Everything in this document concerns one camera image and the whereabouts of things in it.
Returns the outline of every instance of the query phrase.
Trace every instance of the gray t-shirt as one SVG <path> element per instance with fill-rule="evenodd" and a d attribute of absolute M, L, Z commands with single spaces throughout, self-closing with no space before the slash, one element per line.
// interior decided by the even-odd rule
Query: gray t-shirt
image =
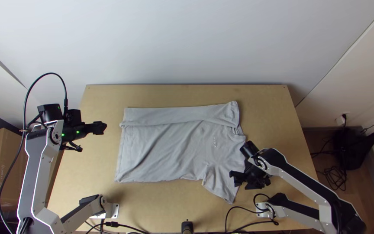
<path fill-rule="evenodd" d="M 236 101 L 201 107 L 125 108 L 116 182 L 203 180 L 233 203 L 238 188 L 229 172 L 243 171 L 246 140 Z"/>

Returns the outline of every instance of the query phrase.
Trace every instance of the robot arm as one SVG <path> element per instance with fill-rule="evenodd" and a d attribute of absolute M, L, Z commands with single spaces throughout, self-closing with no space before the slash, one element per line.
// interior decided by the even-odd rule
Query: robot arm
<path fill-rule="evenodd" d="M 47 209 L 45 197 L 50 167 L 59 150 L 64 149 L 66 143 L 83 138 L 88 133 L 103 134 L 106 124 L 85 124 L 80 121 L 78 110 L 69 110 L 68 117 L 63 120 L 58 104 L 39 106 L 39 112 L 45 128 L 35 128 L 26 137 L 28 161 L 18 203 L 16 232 L 71 234 L 88 218 L 117 218 L 118 204 L 109 203 L 102 195 L 82 198 L 79 206 L 62 218 Z M 82 150 L 80 146 L 69 149 Z"/>
<path fill-rule="evenodd" d="M 264 182 L 269 181 L 268 176 L 280 176 L 319 207 L 314 209 L 295 203 L 288 200 L 285 194 L 277 193 L 267 201 L 255 204 L 261 210 L 269 210 L 260 214 L 260 217 L 289 217 L 326 234 L 365 231 L 366 225 L 351 203 L 341 200 L 335 192 L 290 165 L 276 149 L 258 150 L 248 141 L 242 146 L 241 152 L 248 166 L 245 173 L 231 172 L 235 184 L 247 181 L 253 187 L 259 185 L 260 189 L 264 187 Z"/>

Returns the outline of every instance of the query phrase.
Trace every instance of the floor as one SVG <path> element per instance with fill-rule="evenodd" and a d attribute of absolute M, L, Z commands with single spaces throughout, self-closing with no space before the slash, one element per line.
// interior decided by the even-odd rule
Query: floor
<path fill-rule="evenodd" d="M 330 139 L 334 131 L 331 130 L 305 130 L 304 136 L 307 141 L 310 152 L 318 152 L 321 150 L 324 143 Z M 324 150 L 331 150 L 332 145 L 327 145 Z M 313 159 L 314 166 L 317 171 L 322 172 L 325 168 L 337 165 L 336 160 L 333 156 L 322 154 Z M 328 186 L 327 180 L 324 175 L 317 173 L 319 181 Z M 337 195 L 351 202 L 359 213 L 360 217 L 366 223 L 367 234 L 374 234 L 374 185 L 371 180 L 371 176 L 365 164 L 361 168 L 348 171 L 348 180 L 346 182 L 346 190 L 336 191 Z M 275 232 L 263 232 L 264 234 L 320 234 L 321 232 L 309 229 L 309 230 L 284 230 Z"/>

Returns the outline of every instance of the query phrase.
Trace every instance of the folded shirt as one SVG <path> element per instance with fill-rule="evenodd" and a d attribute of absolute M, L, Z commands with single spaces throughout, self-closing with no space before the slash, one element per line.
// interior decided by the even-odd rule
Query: folded shirt
<path fill-rule="evenodd" d="M 238 188 L 229 172 L 243 171 L 246 140 L 236 101 L 201 107 L 125 108 L 116 182 L 203 180 L 233 203 Z"/>

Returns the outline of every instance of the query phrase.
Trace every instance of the wooden table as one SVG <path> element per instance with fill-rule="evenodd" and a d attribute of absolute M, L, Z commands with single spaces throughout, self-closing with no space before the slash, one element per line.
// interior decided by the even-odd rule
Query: wooden table
<path fill-rule="evenodd" d="M 226 212 L 232 206 L 211 194 L 201 181 L 114 182 L 125 107 L 186 107 L 237 101 L 241 127 L 248 140 L 261 148 L 276 148 L 288 162 L 317 179 L 297 114 L 285 85 L 88 85 L 82 102 L 82 120 L 101 120 L 108 124 L 105 134 L 76 141 L 82 153 L 64 153 L 48 208 L 60 217 L 77 207 L 78 201 L 103 194 L 120 204 L 117 221 L 149 232 L 180 232 L 181 222 L 193 221 L 196 232 L 224 231 Z M 273 196 L 285 193 L 289 199 L 316 208 L 316 204 L 278 177 L 262 190 L 244 190 L 241 186 L 234 205 L 255 210 L 252 198 L 262 192 Z M 247 223 L 263 221 L 255 214 L 234 209 L 228 218 L 228 230 Z M 280 225 L 258 224 L 248 231 L 307 228 L 291 219 L 277 219 Z M 83 224 L 78 230 L 88 230 Z M 129 232 L 126 228 L 109 228 Z"/>

